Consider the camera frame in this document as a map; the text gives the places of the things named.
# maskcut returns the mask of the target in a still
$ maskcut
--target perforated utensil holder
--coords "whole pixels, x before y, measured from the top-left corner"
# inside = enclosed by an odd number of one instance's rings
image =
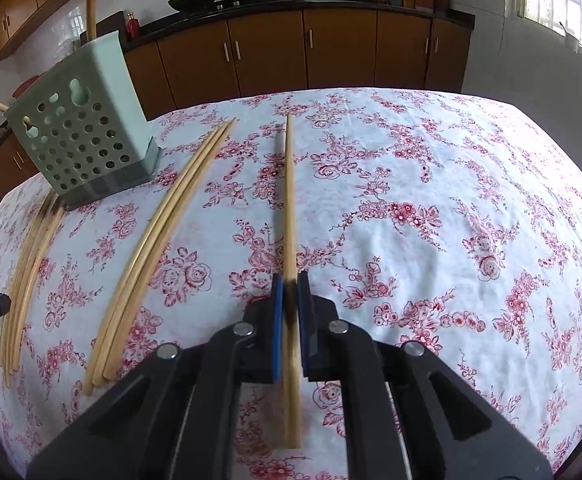
[[[56,64],[4,113],[68,210],[144,184],[157,171],[160,149],[117,34]]]

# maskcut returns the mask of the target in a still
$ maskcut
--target tablecloth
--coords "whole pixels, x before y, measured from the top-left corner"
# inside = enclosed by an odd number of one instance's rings
[[[582,173],[515,107],[392,89],[264,95],[151,122],[157,177],[64,216],[42,261],[0,441],[23,472],[104,392],[85,365],[127,259],[210,130],[238,118],[154,271],[120,373],[162,342],[206,342],[282,266],[284,120],[293,117],[297,263],[340,317],[424,343],[548,457],[582,437]],[[0,292],[49,184],[0,205]],[[276,437],[269,386],[242,389],[234,478],[341,480],[340,385],[302,385],[304,448]],[[503,446],[502,453],[507,453]]]

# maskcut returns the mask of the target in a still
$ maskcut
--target floral tablecloth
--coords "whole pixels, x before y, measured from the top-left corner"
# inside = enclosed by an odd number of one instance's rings
[[[582,173],[516,108],[390,89],[264,95],[169,113],[155,180],[65,215],[39,269],[20,370],[0,369],[0,441],[23,472],[97,399],[85,365],[125,263],[209,131],[237,117],[151,280],[120,373],[200,344],[282,265],[284,120],[293,115],[297,263],[377,340],[438,354],[548,457],[582,437]],[[0,292],[49,185],[0,205]],[[277,445],[270,387],[242,391],[234,478],[347,476],[339,383],[304,383],[304,444]]]

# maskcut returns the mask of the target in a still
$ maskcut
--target silver bolt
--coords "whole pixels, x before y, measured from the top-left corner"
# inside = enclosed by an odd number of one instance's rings
[[[158,357],[160,359],[173,359],[178,355],[178,347],[173,343],[164,343],[158,348]]]
[[[246,321],[240,321],[233,325],[233,333],[235,335],[247,336],[253,334],[253,325],[251,323],[247,323]]]
[[[413,357],[420,357],[424,355],[424,345],[417,341],[408,341],[404,343],[404,351]]]
[[[328,324],[328,329],[334,334],[345,334],[348,332],[348,323],[341,319],[336,319]]]

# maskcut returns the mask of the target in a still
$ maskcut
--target keyhole-shaped hole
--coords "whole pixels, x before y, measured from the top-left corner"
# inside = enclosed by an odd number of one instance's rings
[[[71,90],[71,102],[74,105],[82,106],[88,103],[88,90],[82,86],[82,83],[76,77],[69,82],[69,90]]]
[[[22,122],[24,123],[24,126],[26,126],[26,134],[31,139],[35,139],[40,134],[37,126],[33,126],[33,124],[31,124],[31,119],[29,119],[28,116],[24,116],[22,118]]]

